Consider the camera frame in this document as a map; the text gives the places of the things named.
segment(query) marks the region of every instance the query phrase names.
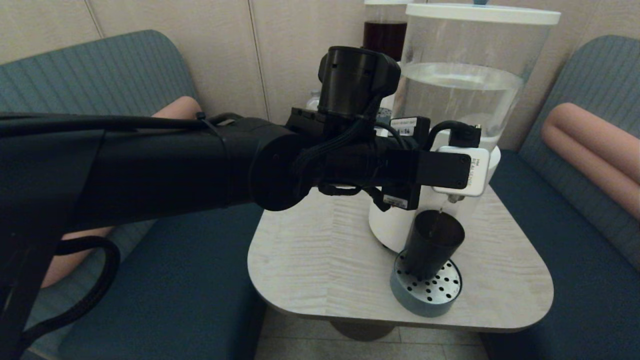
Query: table leg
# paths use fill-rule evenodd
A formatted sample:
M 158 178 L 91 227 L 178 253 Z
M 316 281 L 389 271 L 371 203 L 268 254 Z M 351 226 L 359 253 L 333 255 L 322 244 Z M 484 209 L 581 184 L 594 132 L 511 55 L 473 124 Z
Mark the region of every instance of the table leg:
M 349 322 L 331 322 L 331 325 L 347 338 L 358 341 L 373 341 L 383 338 L 395 328 L 395 326 Z

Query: blue cushioned seat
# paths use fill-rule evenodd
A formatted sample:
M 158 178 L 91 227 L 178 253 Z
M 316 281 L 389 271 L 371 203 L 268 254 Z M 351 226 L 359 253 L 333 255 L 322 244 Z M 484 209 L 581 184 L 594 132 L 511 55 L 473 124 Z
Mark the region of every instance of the blue cushioned seat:
M 158 220 L 63 358 L 253 359 L 265 303 L 246 256 L 261 215 L 249 204 Z
M 491 186 L 547 264 L 554 302 L 539 323 L 484 334 L 492 359 L 640 358 L 640 274 L 518 154 Z

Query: label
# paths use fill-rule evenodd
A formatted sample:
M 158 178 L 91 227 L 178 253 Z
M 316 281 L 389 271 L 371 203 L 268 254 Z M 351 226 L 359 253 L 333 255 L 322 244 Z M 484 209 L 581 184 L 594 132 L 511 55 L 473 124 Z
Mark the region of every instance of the label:
M 474 184 L 474 172 L 476 167 L 480 166 L 480 159 L 471 157 L 471 166 L 469 167 L 469 178 L 467 179 L 467 187 Z
M 390 204 L 390 205 L 396 206 L 398 208 L 403 208 L 403 209 L 406 209 L 409 206 L 409 202 L 407 200 L 400 199 L 399 197 L 395 197 L 395 196 L 391 196 L 391 195 L 385 195 L 382 198 L 382 201 L 385 204 Z
M 413 130 L 415 129 L 415 126 L 417 124 L 418 124 L 417 117 L 403 117 L 401 119 L 391 120 L 391 127 L 396 129 L 397 132 L 403 136 L 413 135 Z
M 393 119 L 391 120 L 391 126 L 394 129 L 399 127 L 415 127 L 418 124 L 417 117 L 403 117 L 401 119 Z

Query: blue upholstered bench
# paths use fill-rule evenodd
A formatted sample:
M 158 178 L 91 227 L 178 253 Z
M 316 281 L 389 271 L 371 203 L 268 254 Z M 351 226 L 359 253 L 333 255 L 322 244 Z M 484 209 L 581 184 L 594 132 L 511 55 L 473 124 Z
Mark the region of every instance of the blue upholstered bench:
M 492 359 L 639 359 L 640 226 L 541 141 L 564 102 L 640 137 L 640 41 L 607 36 L 579 49 L 520 152 L 502 153 L 491 185 L 547 264 L 554 302 L 531 328 L 483 341 Z
M 156 31 L 4 64 L 0 88 L 0 111 L 149 116 L 180 96 L 197 99 L 182 56 Z M 109 238 L 125 259 L 106 297 L 27 357 L 253 359 L 266 305 L 246 254 L 261 214 L 245 205 L 117 227 Z M 77 302 L 101 268 L 97 251 L 43 289 L 28 326 Z

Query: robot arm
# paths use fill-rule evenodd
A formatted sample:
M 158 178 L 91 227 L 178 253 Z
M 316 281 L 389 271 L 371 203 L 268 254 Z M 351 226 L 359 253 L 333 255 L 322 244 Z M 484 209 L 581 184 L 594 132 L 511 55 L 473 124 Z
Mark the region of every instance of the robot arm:
M 15 344 L 65 232 L 247 202 L 279 211 L 313 186 L 365 191 L 381 209 L 415 209 L 420 185 L 465 188 L 470 156 L 429 151 L 428 119 L 412 141 L 375 136 L 380 101 L 399 77 L 388 56 L 332 47 L 318 111 L 294 108 L 286 126 L 235 115 L 1 115 L 0 357 L 24 350 Z M 477 147 L 479 129 L 452 123 L 451 145 Z M 135 131 L 144 127 L 180 130 Z

